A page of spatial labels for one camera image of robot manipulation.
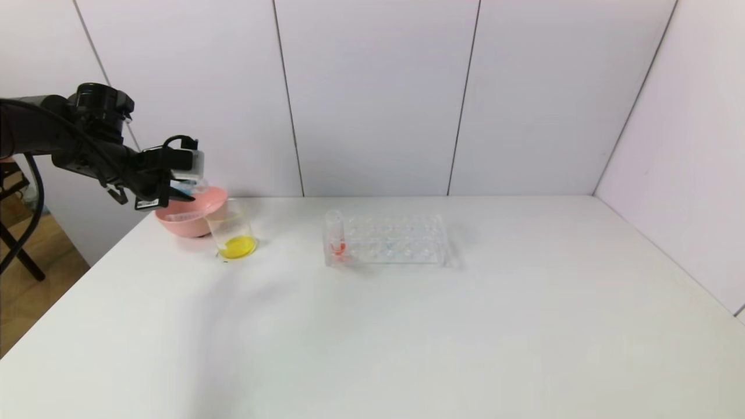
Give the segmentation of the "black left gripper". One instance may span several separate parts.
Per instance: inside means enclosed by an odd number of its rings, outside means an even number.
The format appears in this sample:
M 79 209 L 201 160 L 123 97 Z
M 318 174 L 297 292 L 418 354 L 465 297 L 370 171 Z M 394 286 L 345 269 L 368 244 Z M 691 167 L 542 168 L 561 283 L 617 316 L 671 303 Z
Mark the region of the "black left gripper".
M 169 201 L 191 202 L 189 191 L 170 186 L 171 175 L 166 169 L 124 169 L 123 182 L 135 194 L 135 208 L 149 211 L 165 208 Z

